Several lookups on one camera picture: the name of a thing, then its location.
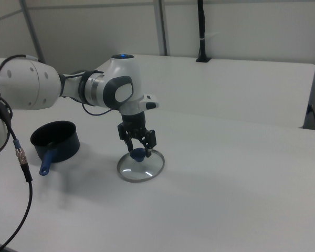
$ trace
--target black pot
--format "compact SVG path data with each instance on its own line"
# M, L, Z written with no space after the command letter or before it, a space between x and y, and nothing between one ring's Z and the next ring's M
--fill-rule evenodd
M39 174L49 173L51 163L69 159L79 150L76 126L69 121L51 122L38 128L30 137L42 165Z

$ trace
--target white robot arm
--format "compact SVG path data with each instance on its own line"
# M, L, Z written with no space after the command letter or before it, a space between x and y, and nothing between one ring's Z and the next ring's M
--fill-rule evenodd
M132 55L114 55L110 66L102 72L61 75L33 57L7 62L0 73L0 93L12 109L36 110L51 107L62 97L83 104L118 110L123 122L119 136L133 150L132 138L138 139L149 157L156 145L155 132L145 128L144 111L157 108L154 95L143 94L139 65ZM7 141L7 127L0 119L0 150Z

